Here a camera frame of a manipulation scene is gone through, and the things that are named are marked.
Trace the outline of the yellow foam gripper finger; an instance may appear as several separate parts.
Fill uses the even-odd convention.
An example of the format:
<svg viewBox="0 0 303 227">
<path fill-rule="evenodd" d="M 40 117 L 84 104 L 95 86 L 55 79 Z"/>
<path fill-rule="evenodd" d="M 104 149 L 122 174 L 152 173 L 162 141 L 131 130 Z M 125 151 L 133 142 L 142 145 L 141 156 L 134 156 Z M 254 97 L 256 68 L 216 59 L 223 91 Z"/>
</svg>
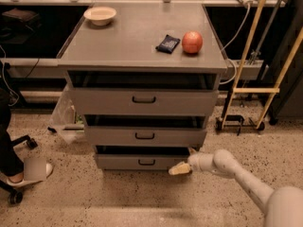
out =
<svg viewBox="0 0 303 227">
<path fill-rule="evenodd" d="M 181 162 L 176 166 L 173 166 L 169 169 L 169 175 L 181 175 L 181 174 L 188 174 L 191 171 L 191 167 L 188 163 Z"/>
</svg>

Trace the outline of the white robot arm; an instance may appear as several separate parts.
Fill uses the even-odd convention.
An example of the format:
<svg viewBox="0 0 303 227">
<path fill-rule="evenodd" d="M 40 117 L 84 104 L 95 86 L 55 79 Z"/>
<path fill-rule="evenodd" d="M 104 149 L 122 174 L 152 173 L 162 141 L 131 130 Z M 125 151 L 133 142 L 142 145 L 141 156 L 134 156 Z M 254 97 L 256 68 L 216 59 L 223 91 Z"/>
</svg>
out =
<svg viewBox="0 0 303 227">
<path fill-rule="evenodd" d="M 190 171 L 234 179 L 264 215 L 263 227 L 303 227 L 303 190 L 294 186 L 270 187 L 244 169 L 226 149 L 211 154 L 193 150 L 186 162 L 169 170 L 169 175 Z"/>
</svg>

